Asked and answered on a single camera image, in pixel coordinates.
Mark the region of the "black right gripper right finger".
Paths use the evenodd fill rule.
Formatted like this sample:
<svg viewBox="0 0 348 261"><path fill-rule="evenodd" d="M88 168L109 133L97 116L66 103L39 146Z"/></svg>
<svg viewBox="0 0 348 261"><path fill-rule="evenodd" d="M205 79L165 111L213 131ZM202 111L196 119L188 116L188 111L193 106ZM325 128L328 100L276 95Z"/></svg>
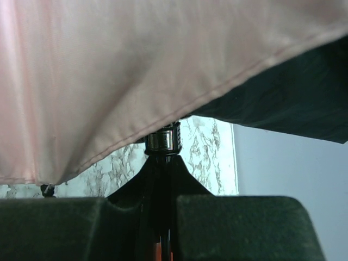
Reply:
<svg viewBox="0 0 348 261"><path fill-rule="evenodd" d="M292 197L177 199L180 260L325 260L308 212Z"/></svg>

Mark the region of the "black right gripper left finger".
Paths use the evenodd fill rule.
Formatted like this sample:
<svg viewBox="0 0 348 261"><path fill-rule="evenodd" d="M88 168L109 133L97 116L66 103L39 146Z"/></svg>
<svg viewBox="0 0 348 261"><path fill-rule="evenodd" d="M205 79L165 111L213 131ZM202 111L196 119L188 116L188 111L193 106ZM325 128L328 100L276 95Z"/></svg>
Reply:
<svg viewBox="0 0 348 261"><path fill-rule="evenodd" d="M106 198L1 200L1 260L152 260L139 226Z"/></svg>

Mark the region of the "pink folding umbrella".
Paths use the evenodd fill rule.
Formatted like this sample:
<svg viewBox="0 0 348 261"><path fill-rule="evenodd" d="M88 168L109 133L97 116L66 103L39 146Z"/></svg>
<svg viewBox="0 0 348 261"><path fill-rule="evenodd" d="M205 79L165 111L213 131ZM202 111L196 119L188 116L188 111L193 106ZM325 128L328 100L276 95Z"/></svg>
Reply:
<svg viewBox="0 0 348 261"><path fill-rule="evenodd" d="M139 206L180 260L190 114L345 143L347 1L1 1L1 183Z"/></svg>

